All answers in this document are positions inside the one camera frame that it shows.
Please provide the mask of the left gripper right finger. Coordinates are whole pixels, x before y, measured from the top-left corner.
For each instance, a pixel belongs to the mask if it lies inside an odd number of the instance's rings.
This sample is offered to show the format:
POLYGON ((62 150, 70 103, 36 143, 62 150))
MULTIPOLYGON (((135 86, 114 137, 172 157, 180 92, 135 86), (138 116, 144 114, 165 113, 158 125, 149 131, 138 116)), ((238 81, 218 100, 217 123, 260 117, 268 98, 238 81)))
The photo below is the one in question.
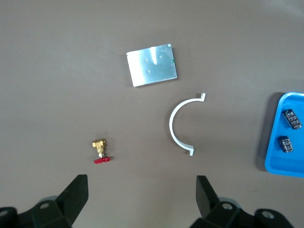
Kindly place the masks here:
POLYGON ((196 203, 201 217, 192 228, 290 228, 291 223, 280 212, 258 209, 246 213, 235 203, 220 199, 206 176, 197 176, 196 203))

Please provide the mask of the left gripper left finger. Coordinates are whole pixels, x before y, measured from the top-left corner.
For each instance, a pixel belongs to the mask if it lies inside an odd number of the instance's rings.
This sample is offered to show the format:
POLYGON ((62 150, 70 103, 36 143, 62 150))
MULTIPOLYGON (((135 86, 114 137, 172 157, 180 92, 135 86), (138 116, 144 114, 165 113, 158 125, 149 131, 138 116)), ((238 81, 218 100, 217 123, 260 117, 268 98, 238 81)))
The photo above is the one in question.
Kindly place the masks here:
POLYGON ((88 177, 77 175, 57 197, 41 200, 18 213, 15 207, 0 208, 2 228, 71 228, 88 201, 88 177))

